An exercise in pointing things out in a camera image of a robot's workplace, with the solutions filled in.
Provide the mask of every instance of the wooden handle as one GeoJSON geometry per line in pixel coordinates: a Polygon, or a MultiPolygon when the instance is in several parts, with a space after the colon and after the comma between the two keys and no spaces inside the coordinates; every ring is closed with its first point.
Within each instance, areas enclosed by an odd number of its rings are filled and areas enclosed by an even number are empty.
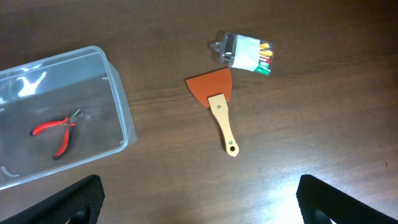
{"type": "Polygon", "coordinates": [[[226,104],[224,94],[219,94],[208,98],[211,112],[216,118],[221,130],[224,134],[226,152],[233,157],[236,157],[239,152],[239,146],[236,144],[235,138],[232,135],[231,126],[229,125],[228,106],[226,104]]]}

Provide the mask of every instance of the table surface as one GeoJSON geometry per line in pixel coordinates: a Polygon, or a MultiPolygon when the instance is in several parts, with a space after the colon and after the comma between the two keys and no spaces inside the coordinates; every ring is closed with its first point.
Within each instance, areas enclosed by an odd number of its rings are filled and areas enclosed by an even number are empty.
{"type": "Polygon", "coordinates": [[[98,223],[302,223],[312,174],[398,218],[394,0],[19,0],[0,3],[0,70],[87,45],[120,72],[138,141],[0,191],[0,220],[90,174],[98,223]],[[232,69],[229,157],[184,79],[221,68],[222,32],[275,43],[269,77],[232,69]]]}

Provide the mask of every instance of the black object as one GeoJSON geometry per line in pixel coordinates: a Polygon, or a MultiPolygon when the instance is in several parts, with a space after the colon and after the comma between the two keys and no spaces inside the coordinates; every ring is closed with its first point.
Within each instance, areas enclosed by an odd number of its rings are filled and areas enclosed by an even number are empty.
{"type": "Polygon", "coordinates": [[[297,200],[304,224],[398,224],[312,175],[301,176],[297,200]]]}
{"type": "Polygon", "coordinates": [[[89,175],[0,224],[93,224],[104,199],[100,177],[89,175]]]}

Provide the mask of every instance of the scraper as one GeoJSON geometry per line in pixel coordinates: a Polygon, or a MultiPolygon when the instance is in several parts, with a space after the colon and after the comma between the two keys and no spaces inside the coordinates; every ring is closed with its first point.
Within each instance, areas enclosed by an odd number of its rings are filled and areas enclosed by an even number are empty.
{"type": "Polygon", "coordinates": [[[239,147],[229,125],[227,101],[232,93],[232,76],[229,68],[223,68],[185,80],[192,95],[206,108],[210,107],[225,140],[226,152],[236,157],[239,147]]]}

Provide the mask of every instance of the white label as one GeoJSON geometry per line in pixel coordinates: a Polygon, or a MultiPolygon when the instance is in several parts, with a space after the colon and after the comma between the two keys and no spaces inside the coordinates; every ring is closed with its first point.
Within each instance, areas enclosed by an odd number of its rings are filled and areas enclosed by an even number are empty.
{"type": "Polygon", "coordinates": [[[259,66],[260,40],[237,35],[233,68],[254,71],[259,66]]]}

